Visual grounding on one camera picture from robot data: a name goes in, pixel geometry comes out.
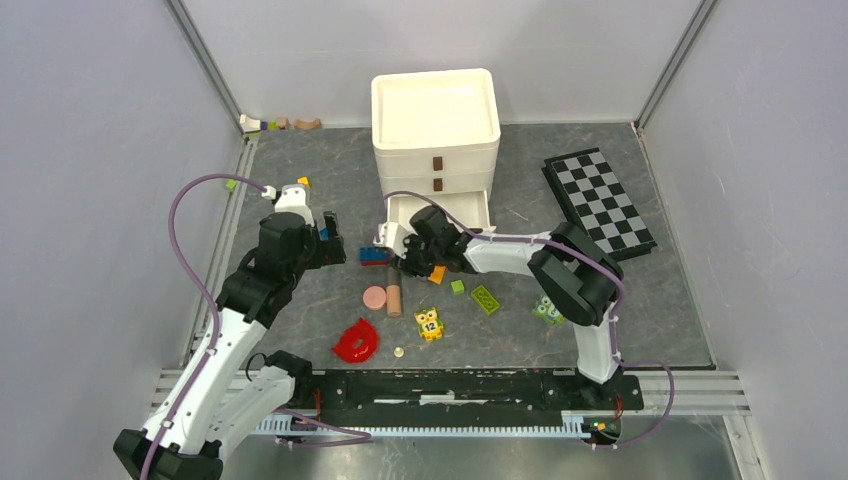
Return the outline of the white three-drawer organizer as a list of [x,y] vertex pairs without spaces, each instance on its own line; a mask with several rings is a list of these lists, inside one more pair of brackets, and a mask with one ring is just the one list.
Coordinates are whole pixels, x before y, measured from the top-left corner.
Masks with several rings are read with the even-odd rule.
[[492,230],[501,128],[483,68],[386,74],[371,82],[372,144],[386,218],[404,228],[434,200],[462,224]]

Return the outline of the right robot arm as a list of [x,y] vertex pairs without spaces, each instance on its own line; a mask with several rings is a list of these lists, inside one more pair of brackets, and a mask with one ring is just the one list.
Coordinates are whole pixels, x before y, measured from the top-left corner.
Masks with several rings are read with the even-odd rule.
[[375,239],[402,272],[426,277],[438,266],[452,272],[512,273],[532,277],[552,306],[570,322],[578,349],[580,400],[602,408],[618,393],[620,355],[611,324],[624,292],[623,271],[580,227],[562,222],[536,234],[462,229],[436,206],[420,209],[405,228],[385,222]]

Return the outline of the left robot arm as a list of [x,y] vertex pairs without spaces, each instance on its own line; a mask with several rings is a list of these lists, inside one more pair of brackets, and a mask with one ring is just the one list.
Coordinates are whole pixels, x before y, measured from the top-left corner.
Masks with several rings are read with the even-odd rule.
[[113,450],[131,478],[218,479],[226,451],[274,408],[312,399],[311,362],[278,350],[251,386],[222,401],[303,274],[345,262],[337,217],[326,211],[323,218],[325,235],[298,213],[261,220],[257,246],[225,279],[210,328],[177,384],[141,429],[124,429],[115,440]]

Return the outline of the orange cream tube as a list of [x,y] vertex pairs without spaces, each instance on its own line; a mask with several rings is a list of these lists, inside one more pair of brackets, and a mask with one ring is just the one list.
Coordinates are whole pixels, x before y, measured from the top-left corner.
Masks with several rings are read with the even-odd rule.
[[446,271],[447,268],[445,266],[437,265],[433,268],[433,271],[430,273],[427,279],[436,285],[440,285],[443,282]]

